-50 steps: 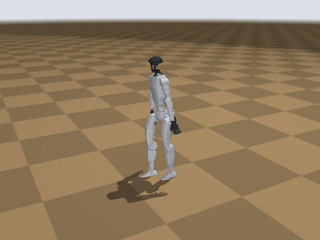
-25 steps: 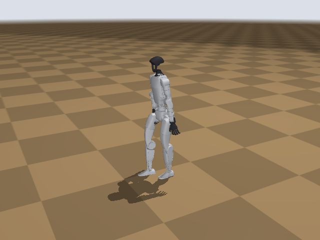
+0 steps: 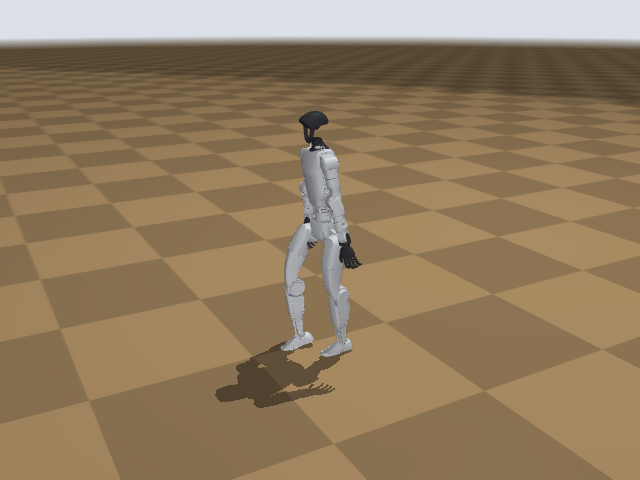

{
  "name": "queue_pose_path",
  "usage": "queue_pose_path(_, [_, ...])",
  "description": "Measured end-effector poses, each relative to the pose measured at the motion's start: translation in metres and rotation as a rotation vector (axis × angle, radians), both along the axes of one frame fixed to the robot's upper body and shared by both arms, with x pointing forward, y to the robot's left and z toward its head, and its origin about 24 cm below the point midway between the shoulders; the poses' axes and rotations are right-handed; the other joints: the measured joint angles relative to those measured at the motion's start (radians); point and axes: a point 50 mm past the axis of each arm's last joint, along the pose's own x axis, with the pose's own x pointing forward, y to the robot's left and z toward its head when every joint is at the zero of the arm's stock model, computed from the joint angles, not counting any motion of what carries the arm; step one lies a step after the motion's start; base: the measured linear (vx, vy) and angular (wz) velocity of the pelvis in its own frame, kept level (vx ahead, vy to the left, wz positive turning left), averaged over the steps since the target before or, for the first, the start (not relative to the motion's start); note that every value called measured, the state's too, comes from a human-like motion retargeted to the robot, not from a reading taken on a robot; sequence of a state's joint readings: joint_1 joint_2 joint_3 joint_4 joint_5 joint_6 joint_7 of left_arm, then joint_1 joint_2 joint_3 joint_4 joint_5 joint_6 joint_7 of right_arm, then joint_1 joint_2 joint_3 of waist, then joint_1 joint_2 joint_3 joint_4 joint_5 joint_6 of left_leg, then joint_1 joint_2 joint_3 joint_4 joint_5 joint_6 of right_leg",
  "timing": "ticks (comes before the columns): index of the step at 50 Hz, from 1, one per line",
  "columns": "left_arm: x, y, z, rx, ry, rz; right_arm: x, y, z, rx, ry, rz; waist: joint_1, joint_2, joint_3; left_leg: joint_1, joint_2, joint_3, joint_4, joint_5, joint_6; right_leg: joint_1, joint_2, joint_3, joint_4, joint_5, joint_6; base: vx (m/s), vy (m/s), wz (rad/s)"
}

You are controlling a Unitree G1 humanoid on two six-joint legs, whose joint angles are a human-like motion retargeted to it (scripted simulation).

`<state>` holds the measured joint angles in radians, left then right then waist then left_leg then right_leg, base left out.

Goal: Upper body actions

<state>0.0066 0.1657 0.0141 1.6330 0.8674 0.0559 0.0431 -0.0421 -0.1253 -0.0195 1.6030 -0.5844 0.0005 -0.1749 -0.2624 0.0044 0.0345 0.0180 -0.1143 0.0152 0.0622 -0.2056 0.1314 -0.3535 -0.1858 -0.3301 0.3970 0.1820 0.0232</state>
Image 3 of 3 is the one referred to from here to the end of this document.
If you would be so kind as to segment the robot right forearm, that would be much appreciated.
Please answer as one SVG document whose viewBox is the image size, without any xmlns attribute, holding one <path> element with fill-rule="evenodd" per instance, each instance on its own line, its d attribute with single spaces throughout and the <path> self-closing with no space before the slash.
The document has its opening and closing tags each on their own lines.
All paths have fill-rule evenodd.
<svg viewBox="0 0 640 480">
<path fill-rule="evenodd" d="M 311 219 L 316 217 L 315 216 L 314 206 L 311 205 L 311 203 L 309 202 L 308 195 L 305 195 L 302 192 L 301 192 L 301 194 L 302 194 L 303 207 L 304 207 L 304 219 L 305 219 L 305 217 L 309 217 L 310 222 L 311 222 Z"/>
</svg>

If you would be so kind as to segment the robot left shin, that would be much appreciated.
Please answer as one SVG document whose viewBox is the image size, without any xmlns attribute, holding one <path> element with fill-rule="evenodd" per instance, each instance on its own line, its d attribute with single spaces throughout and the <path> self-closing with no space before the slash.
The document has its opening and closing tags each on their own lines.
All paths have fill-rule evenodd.
<svg viewBox="0 0 640 480">
<path fill-rule="evenodd" d="M 346 326 L 349 319 L 350 309 L 348 298 L 349 292 L 345 289 L 342 289 L 339 291 L 339 296 L 336 300 L 336 303 L 333 301 L 332 297 L 329 296 L 328 299 L 331 321 L 334 326 L 336 339 L 338 342 L 340 341 L 340 344 L 346 343 Z"/>
</svg>

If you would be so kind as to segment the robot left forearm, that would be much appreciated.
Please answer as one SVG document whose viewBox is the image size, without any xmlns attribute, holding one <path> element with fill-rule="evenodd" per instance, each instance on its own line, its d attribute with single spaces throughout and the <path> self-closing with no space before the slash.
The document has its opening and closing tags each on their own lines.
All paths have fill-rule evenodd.
<svg viewBox="0 0 640 480">
<path fill-rule="evenodd" d="M 329 200 L 329 205 L 332 208 L 331 216 L 335 225 L 335 232 L 337 233 L 338 241 L 340 243 L 346 243 L 346 233 L 348 232 L 348 226 L 345 220 L 344 206 L 339 197 L 333 196 Z"/>
</svg>

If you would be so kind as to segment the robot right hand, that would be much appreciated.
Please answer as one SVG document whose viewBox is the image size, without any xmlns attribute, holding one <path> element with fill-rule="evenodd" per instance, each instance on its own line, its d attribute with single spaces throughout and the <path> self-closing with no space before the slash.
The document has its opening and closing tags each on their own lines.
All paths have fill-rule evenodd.
<svg viewBox="0 0 640 480">
<path fill-rule="evenodd" d="M 309 223 L 309 222 L 310 222 L 309 217 L 305 217 L 305 219 L 304 219 L 304 223 Z M 317 241 L 316 241 L 315 243 L 317 243 Z M 312 242 L 307 242 L 307 245 L 308 245 L 309 249 L 310 249 L 310 248 L 313 248 L 310 244 L 311 244 L 311 245 L 313 245 L 313 246 L 315 246 L 315 244 L 313 244 Z"/>
</svg>

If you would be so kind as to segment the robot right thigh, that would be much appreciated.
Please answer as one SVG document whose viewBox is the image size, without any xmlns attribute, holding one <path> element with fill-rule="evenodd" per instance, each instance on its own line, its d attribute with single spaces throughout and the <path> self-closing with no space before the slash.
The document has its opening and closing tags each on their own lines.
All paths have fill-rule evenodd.
<svg viewBox="0 0 640 480">
<path fill-rule="evenodd" d="M 308 255 L 307 242 L 318 241 L 311 233 L 310 223 L 299 225 L 290 241 L 285 258 L 285 284 L 289 293 L 294 296 L 300 295 L 305 290 L 305 284 L 301 278 L 297 277 L 297 274 Z"/>
</svg>

